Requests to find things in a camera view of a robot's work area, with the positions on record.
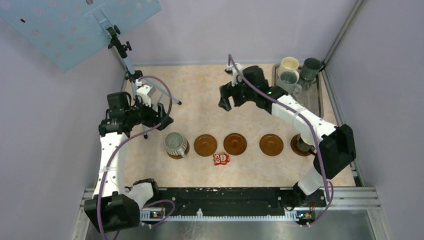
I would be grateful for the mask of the dark green mug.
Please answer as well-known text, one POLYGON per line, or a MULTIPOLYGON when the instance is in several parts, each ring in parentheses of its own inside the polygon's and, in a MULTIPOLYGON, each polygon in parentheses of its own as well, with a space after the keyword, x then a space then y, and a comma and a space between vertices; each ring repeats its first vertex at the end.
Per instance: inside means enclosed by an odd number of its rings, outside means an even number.
POLYGON ((321 60, 309 57, 303 62, 299 76, 305 81, 312 81, 323 67, 321 60))

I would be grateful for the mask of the grey blue mug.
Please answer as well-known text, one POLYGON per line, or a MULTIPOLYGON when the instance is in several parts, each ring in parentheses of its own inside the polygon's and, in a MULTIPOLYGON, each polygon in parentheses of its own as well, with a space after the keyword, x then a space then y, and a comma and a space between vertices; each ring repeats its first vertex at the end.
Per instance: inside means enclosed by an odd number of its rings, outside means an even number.
POLYGON ((284 71, 275 81, 275 85, 285 90, 289 95, 297 96, 303 91, 299 79, 300 75, 297 71, 284 71))

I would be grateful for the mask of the grey ribbed mug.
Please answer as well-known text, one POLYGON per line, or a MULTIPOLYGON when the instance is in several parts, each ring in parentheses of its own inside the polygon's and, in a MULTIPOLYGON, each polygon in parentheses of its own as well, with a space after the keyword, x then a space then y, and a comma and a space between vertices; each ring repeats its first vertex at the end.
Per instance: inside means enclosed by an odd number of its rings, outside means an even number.
POLYGON ((164 139, 165 151, 170 155, 181 155, 185 158, 184 152, 188 145, 188 140, 178 132, 171 132, 164 139))

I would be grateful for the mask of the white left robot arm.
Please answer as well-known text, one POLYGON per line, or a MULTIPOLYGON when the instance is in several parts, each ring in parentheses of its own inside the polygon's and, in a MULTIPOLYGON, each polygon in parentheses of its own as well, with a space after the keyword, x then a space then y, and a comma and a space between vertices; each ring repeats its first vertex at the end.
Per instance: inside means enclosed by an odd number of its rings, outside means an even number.
POLYGON ((142 207, 145 204, 154 207, 161 198, 153 178, 139 180, 126 188, 127 143, 137 137, 131 134, 135 126, 148 126, 140 133, 145 135, 173 123, 172 108, 165 110, 161 102, 156 107, 146 106, 141 100, 130 105, 129 96, 127 92, 109 94, 105 119, 98 126, 101 143, 98 179, 92 198, 84 202, 84 212, 102 236, 137 227, 142 207))

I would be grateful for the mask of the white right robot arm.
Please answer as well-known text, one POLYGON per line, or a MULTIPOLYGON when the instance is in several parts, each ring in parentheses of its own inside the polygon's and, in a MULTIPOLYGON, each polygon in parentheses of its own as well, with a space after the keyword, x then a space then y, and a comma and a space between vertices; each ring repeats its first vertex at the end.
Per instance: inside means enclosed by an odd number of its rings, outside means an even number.
POLYGON ((354 133, 350 126, 336 126, 327 122, 298 103, 283 88, 270 86, 263 70, 253 65, 243 68, 239 63, 227 64, 224 70, 232 80, 222 85, 219 107, 230 111, 246 102, 254 102, 270 115, 290 123, 302 141, 316 149, 313 166, 293 187, 293 200, 299 206, 307 206, 314 192, 321 186, 328 187, 326 180, 333 179, 356 159, 354 133))

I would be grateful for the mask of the black mug white inside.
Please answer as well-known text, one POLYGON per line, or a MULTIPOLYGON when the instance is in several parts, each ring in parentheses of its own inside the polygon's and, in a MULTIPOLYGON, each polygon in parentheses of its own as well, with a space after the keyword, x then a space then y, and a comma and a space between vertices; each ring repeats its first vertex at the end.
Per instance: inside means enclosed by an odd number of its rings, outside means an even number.
POLYGON ((316 149, 313 145, 306 143, 301 134, 299 134, 296 137, 296 143, 295 146, 297 147, 297 149, 300 151, 300 153, 302 154, 306 154, 306 155, 316 155, 316 149))

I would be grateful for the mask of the cream mug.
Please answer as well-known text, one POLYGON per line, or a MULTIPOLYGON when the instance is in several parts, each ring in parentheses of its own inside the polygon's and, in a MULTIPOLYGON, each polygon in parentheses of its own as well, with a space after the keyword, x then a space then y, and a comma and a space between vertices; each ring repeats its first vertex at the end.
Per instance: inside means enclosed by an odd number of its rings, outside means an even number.
POLYGON ((277 70, 277 76, 280 77, 284 72, 293 72, 297 77, 299 77, 298 72, 299 61, 291 56, 285 57, 281 60, 280 65, 277 70))

